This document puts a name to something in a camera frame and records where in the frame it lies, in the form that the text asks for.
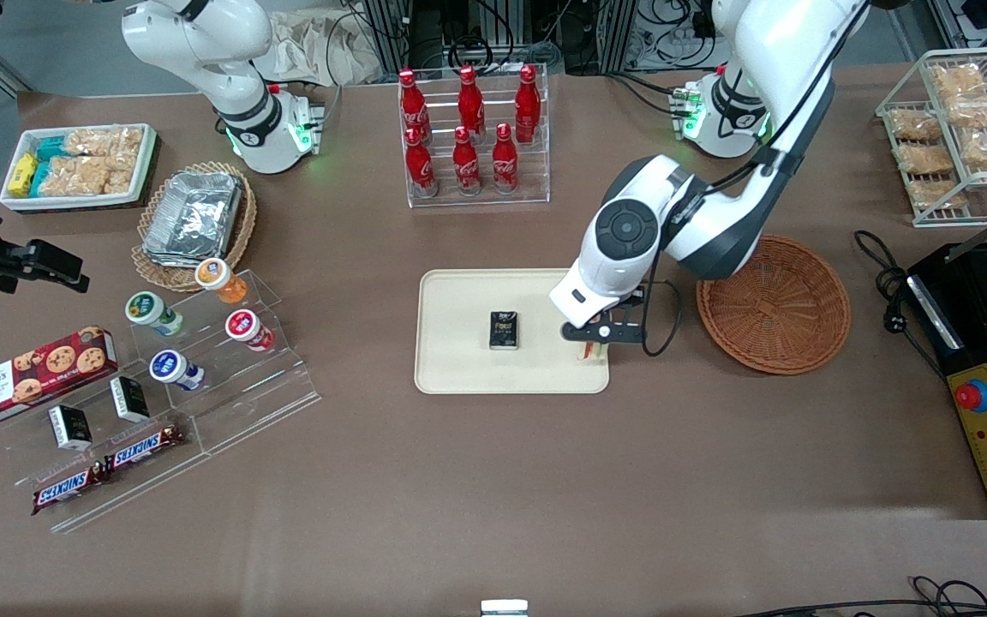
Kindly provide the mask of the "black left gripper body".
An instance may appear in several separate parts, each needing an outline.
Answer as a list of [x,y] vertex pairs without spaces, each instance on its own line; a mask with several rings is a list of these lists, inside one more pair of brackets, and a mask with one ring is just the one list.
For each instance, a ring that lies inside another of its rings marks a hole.
[[645,328],[641,321],[634,321],[636,309],[645,303],[645,291],[635,290],[613,308],[595,314],[583,326],[565,321],[560,328],[564,340],[595,344],[641,344]]

